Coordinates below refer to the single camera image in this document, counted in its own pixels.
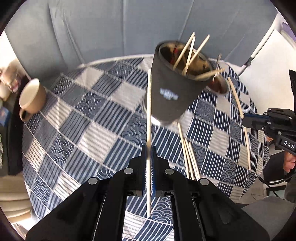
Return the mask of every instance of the beige mug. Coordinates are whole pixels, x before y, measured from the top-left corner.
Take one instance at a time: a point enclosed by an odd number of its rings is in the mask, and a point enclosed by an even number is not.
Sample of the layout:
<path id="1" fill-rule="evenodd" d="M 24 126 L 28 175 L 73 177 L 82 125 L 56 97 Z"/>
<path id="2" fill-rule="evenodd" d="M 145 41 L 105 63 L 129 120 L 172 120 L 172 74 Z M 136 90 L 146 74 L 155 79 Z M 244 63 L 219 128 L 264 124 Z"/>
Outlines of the beige mug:
<path id="1" fill-rule="evenodd" d="M 42 109 L 46 100 L 45 88 L 40 84 L 39 79 L 32 79 L 26 84 L 20 94 L 20 118 L 22 121 L 28 121 L 33 114 Z"/>

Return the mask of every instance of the black cable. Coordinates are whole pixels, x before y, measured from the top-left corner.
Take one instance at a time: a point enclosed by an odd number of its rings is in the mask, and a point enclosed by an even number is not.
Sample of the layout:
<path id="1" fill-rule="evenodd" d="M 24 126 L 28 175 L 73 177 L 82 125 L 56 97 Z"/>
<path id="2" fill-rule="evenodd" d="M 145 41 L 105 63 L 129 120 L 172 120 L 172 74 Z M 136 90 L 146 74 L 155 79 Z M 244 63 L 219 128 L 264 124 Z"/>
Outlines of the black cable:
<path id="1" fill-rule="evenodd" d="M 282 182 L 287 181 L 288 179 L 290 179 L 290 178 L 291 178 L 293 175 L 295 175 L 295 174 L 296 174 L 296 172 L 293 173 L 293 174 L 290 174 L 290 175 L 286 176 L 283 180 L 280 180 L 280 181 L 275 182 L 275 183 L 266 182 L 266 181 L 264 181 L 264 180 L 262 179 L 262 177 L 258 177 L 258 179 L 259 179 L 262 183 L 265 183 L 266 185 L 277 185 L 277 184 L 280 184 L 280 183 L 282 183 Z"/>
<path id="2" fill-rule="evenodd" d="M 269 185 L 269 184 L 267 184 L 267 182 L 266 181 L 264 181 L 263 179 L 262 179 L 262 177 L 258 177 L 258 179 L 260 180 L 260 182 L 262 182 L 262 183 L 265 183 L 269 188 L 271 188 L 271 186 Z M 276 192 L 275 191 L 272 191 L 273 193 L 274 193 L 274 195 L 276 196 L 276 197 L 278 197 L 279 198 L 279 196 L 276 194 Z"/>

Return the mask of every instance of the chopstick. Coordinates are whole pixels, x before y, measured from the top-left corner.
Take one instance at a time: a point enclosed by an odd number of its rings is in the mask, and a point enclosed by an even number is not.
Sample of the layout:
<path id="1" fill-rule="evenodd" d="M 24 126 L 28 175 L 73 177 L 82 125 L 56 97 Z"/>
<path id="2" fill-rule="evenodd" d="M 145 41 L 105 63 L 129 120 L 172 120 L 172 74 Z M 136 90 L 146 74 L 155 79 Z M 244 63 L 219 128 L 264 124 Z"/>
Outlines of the chopstick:
<path id="1" fill-rule="evenodd" d="M 195 42 L 195 36 L 192 39 L 189 54 L 188 54 L 188 58 L 187 58 L 187 62 L 186 62 L 186 66 L 185 66 L 185 68 L 184 68 L 184 70 L 182 72 L 182 75 L 186 75 L 186 73 L 187 73 L 187 70 L 188 70 L 188 67 L 189 67 L 189 62 L 190 62 L 192 51 L 193 51 L 194 42 Z"/>
<path id="2" fill-rule="evenodd" d="M 187 146 L 187 150 L 189 152 L 190 160 L 191 160 L 191 163 L 192 163 L 192 166 L 193 166 L 193 169 L 194 169 L 195 178 L 196 178 L 196 180 L 198 180 L 199 179 L 198 178 L 198 174 L 199 173 L 196 170 L 196 166 L 195 166 L 195 163 L 194 163 L 194 160 L 193 160 L 193 156 L 192 156 L 191 150 L 189 148 L 189 143 L 188 143 L 188 141 L 186 139 L 184 139 L 184 140 L 185 140 L 185 143 L 186 143 L 186 146 Z"/>
<path id="3" fill-rule="evenodd" d="M 188 40 L 188 42 L 185 44 L 181 54 L 179 55 L 179 57 L 177 58 L 177 61 L 175 62 L 174 66 L 173 66 L 173 70 L 176 69 L 176 67 L 178 66 L 182 56 L 184 55 L 185 51 L 187 50 L 189 44 L 191 43 L 191 41 L 193 40 L 193 37 L 195 36 L 195 32 L 193 32 Z"/>
<path id="4" fill-rule="evenodd" d="M 186 151 L 186 156 L 187 156 L 187 160 L 188 160 L 188 165 L 189 165 L 189 170 L 190 170 L 190 175 L 191 175 L 191 179 L 194 180 L 194 176 L 193 176 L 193 170 L 192 170 L 192 165 L 191 165 L 191 158 L 189 156 L 189 151 L 188 151 L 188 147 L 187 147 L 187 144 L 186 144 L 186 139 L 184 138 L 183 139 L 183 142 L 184 142 L 184 146 L 185 146 L 185 151 Z"/>
<path id="5" fill-rule="evenodd" d="M 239 108 L 240 116 L 241 116 L 241 118 L 244 118 L 244 113 L 242 111 L 242 106 L 240 104 L 239 97 L 237 95 L 237 91 L 235 90 L 235 87 L 234 87 L 234 85 L 233 85 L 232 80 L 230 79 L 230 77 L 228 77 L 227 79 L 228 79 L 228 82 L 230 84 L 230 87 L 231 87 L 231 90 L 233 92 L 233 95 L 235 97 L 235 101 L 237 102 L 237 107 Z M 248 132 L 247 132 L 247 128 L 246 127 L 244 127 L 244 136 L 246 138 L 246 146 L 247 146 L 247 153 L 248 153 L 249 170 L 251 170 L 251 156 L 250 156 L 249 137 L 248 137 Z"/>
<path id="6" fill-rule="evenodd" d="M 190 59 L 189 66 L 193 62 L 193 60 L 196 58 L 196 56 L 199 54 L 199 52 L 201 51 L 201 49 L 203 48 L 203 46 L 207 43 L 207 41 L 209 40 L 209 38 L 210 38 L 210 35 L 208 34 L 208 36 L 204 39 L 204 41 L 202 42 L 202 44 L 196 50 L 194 56 Z"/>
<path id="7" fill-rule="evenodd" d="M 206 73 L 196 76 L 194 80 L 201 80 L 204 78 L 208 78 L 208 77 L 211 77 L 211 76 L 213 76 L 217 73 L 221 73 L 221 72 L 224 72 L 224 69 L 211 70 L 209 72 L 206 72 Z"/>
<path id="8" fill-rule="evenodd" d="M 147 217 L 151 214 L 151 69 L 148 70 L 148 87 L 147 87 L 147 160 L 146 160 L 146 200 L 147 200 Z"/>
<path id="9" fill-rule="evenodd" d="M 184 163 L 185 163 L 185 169 L 186 169 L 186 177 L 189 179 L 189 171 L 188 171 L 188 163 L 187 163 L 187 157 L 186 157 L 186 150 L 185 150 L 185 144 L 184 144 L 184 139 L 183 139 L 183 134 L 182 134 L 182 129 L 180 123 L 178 123 L 178 128 L 179 128 L 179 135 L 181 138 L 181 144 L 182 144 L 182 150 L 183 150 L 183 156 L 184 156 Z"/>
<path id="10" fill-rule="evenodd" d="M 193 159 L 193 161 L 194 161 L 194 165 L 195 165 L 195 167 L 196 167 L 197 180 L 199 180 L 199 179 L 200 179 L 200 171 L 199 171 L 199 169 L 198 169 L 198 165 L 197 165 L 197 162 L 196 162 L 196 159 L 195 159 L 195 155 L 194 155 L 194 152 L 193 152 L 193 148 L 192 148 L 192 145 L 191 145 L 190 142 L 188 143 L 188 145 L 189 145 L 189 149 L 190 149 L 190 152 L 191 152 L 191 155 L 192 155 L 192 159 Z"/>

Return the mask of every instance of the blue and white checkered tablecloth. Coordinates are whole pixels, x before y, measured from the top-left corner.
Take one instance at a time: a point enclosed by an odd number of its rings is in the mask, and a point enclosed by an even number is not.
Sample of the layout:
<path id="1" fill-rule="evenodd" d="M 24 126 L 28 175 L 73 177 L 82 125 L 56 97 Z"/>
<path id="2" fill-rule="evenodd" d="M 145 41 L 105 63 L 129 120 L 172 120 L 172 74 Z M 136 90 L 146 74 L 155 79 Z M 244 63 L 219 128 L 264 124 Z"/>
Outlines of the blue and white checkered tablecloth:
<path id="1" fill-rule="evenodd" d="M 141 103 L 153 57 L 87 65 L 61 74 L 47 90 L 44 108 L 24 124 L 23 173 L 36 215 L 42 219 L 90 177 L 104 179 L 140 155 L 146 140 Z M 225 63 L 244 112 L 256 113 L 246 87 Z M 262 131 L 248 129 L 251 167 L 234 96 L 204 90 L 180 119 L 202 176 L 233 201 L 253 184 L 269 159 Z M 153 125 L 158 156 L 185 174 L 178 127 Z M 170 199 L 128 197 L 123 240 L 174 239 Z"/>

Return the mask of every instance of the cup logo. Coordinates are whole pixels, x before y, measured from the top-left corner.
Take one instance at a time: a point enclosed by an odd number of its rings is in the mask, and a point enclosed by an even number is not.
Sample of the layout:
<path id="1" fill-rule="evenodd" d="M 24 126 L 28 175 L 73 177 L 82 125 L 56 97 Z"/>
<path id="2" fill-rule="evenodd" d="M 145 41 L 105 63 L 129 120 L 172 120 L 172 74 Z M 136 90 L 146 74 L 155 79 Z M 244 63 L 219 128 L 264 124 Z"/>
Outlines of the cup logo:
<path id="1" fill-rule="evenodd" d="M 160 88 L 159 93 L 167 100 L 177 100 L 179 97 L 177 94 L 167 89 Z"/>

